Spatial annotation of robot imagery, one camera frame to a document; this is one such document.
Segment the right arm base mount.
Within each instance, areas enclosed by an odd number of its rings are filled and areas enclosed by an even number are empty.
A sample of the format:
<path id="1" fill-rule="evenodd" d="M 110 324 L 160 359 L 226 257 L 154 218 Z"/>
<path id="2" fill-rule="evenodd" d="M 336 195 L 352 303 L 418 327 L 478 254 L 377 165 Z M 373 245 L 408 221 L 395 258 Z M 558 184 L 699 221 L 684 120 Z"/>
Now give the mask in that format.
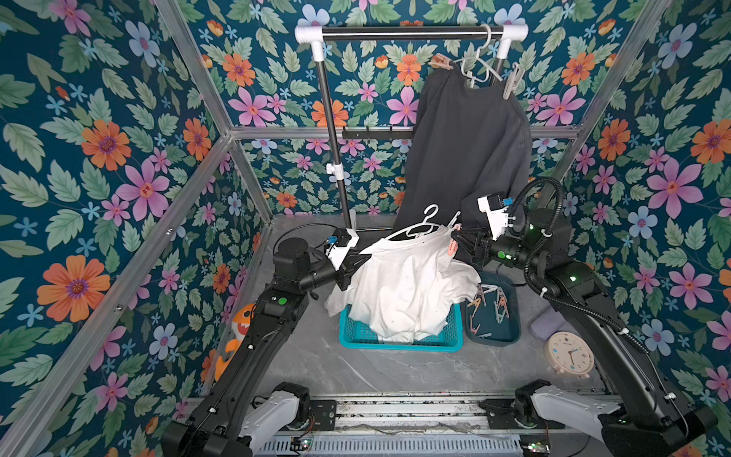
<path id="1" fill-rule="evenodd" d="M 485 398 L 478 402 L 478 407 L 485 413 L 487 422 L 493 430 L 565 430 L 567 427 L 555 421 L 541 418 L 521 419 L 517 415 L 513 398 Z"/>

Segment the dark grey t-shirt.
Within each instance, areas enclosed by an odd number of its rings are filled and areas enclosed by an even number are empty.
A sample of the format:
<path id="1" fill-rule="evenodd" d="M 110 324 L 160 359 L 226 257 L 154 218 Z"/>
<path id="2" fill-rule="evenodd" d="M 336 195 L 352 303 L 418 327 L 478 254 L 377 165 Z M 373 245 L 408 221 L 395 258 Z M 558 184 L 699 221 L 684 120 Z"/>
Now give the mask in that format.
<path id="1" fill-rule="evenodd" d="M 504 83 L 468 89 L 460 70 L 434 70 L 418 100 L 412 146 L 405 162 L 405 196 L 393 225 L 421 222 L 432 204 L 432 222 L 447 226 L 460 211 L 462 229 L 485 225 L 479 197 L 515 198 L 527 185 L 532 152 L 530 123 Z"/>

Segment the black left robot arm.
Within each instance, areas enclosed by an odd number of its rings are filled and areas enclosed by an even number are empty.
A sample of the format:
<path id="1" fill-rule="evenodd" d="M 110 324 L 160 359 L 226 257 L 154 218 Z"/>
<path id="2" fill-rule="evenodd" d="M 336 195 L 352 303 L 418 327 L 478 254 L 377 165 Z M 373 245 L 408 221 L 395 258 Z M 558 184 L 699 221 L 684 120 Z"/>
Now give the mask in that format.
<path id="1" fill-rule="evenodd" d="M 221 376 L 184 422 L 161 440 L 166 456 L 253 456 L 280 430 L 310 418 L 310 392 L 283 383 L 258 407 L 252 402 L 271 362 L 303 317 L 310 293 L 334 283 L 345 288 L 363 262 L 356 230 L 337 228 L 323 249 L 289 237 L 276 243 L 274 273 L 253 306 L 249 329 Z"/>

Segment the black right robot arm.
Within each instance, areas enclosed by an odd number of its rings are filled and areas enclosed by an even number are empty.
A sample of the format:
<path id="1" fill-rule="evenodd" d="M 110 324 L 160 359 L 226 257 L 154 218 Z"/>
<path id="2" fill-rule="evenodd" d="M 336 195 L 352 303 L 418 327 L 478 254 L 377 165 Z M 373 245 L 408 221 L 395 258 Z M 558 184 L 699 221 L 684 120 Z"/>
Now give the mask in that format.
<path id="1" fill-rule="evenodd" d="M 649 349 L 620 318 L 597 274 L 568 255 L 570 225 L 563 216 L 563 198 L 563 185 L 550 177 L 536 179 L 515 197 L 480 192 L 473 199 L 481 222 L 452 236 L 480 267 L 495 261 L 522 270 L 527 287 L 593 351 L 621 398 L 594 406 L 586 397 L 538 380 L 516 390 L 516 421 L 575 428 L 603 442 L 614 456 L 670 456 L 716 428 L 719 419 L 662 374 Z"/>

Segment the salmon clothespin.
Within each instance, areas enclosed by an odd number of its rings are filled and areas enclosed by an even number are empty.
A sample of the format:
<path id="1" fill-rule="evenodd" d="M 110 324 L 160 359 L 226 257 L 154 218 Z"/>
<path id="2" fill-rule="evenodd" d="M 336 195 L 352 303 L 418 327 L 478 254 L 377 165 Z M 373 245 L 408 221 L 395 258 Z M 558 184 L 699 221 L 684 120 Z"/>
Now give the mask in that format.
<path id="1" fill-rule="evenodd" d="M 447 254 L 450 257 L 454 257 L 455 254 L 457 253 L 458 249 L 459 249 L 459 243 L 457 241 L 455 241 L 454 239 L 451 239 L 449 241 L 449 245 L 448 245 L 448 249 L 447 249 Z"/>

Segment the white garment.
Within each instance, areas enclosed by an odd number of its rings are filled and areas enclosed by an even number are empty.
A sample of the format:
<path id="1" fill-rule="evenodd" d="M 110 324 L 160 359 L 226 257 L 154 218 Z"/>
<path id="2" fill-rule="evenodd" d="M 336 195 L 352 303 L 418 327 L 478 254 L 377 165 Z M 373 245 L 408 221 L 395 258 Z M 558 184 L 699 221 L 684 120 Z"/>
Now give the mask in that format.
<path id="1" fill-rule="evenodd" d="M 330 316 L 350 306 L 350 318 L 367 324 L 384 340 L 413 341 L 439 334 L 454 305 L 474 297 L 481 280 L 472 266 L 447 254 L 453 230 L 405 241 L 379 240 L 341 291 L 325 302 Z"/>

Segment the white plastic hanger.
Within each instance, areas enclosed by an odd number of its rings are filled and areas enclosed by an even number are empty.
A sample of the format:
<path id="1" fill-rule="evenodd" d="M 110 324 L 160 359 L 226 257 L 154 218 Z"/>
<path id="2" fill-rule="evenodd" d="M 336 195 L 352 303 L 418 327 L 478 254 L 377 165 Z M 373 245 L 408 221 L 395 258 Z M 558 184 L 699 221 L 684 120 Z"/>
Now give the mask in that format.
<path id="1" fill-rule="evenodd" d="M 386 237 L 386 241 L 405 241 L 437 232 L 442 225 L 433 223 L 432 219 L 438 214 L 439 209 L 439 206 L 436 204 L 429 205 L 424 210 L 424 218 L 421 222 L 392 232 L 392 234 Z"/>
<path id="2" fill-rule="evenodd" d="M 474 53 L 472 53 L 472 55 L 470 55 L 469 57 L 459 58 L 452 62 L 452 68 L 454 70 L 460 70 L 462 76 L 464 76 L 464 79 L 466 80 L 466 82 L 464 82 L 464 85 L 468 89 L 474 89 L 477 83 L 492 84 L 504 81 L 504 78 L 502 78 L 500 72 L 491 67 L 487 63 L 487 61 L 482 58 L 483 50 L 486 50 L 489 47 L 490 42 L 492 41 L 492 28 L 489 25 L 483 25 L 482 29 L 487 34 L 487 38 L 485 38 L 485 43 L 483 43 L 481 47 L 476 48 Z M 479 78 L 479 66 L 481 66 L 485 70 L 484 78 Z"/>

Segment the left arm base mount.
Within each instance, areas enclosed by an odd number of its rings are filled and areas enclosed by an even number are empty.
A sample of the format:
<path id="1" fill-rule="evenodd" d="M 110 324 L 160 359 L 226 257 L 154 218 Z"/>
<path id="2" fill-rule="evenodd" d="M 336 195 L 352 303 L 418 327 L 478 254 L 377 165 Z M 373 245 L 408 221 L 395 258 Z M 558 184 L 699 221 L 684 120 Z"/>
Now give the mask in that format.
<path id="1" fill-rule="evenodd" d="M 308 400 L 304 407 L 298 407 L 294 421 L 281 431 L 305 432 L 312 430 L 335 430 L 338 403 L 335 400 Z"/>

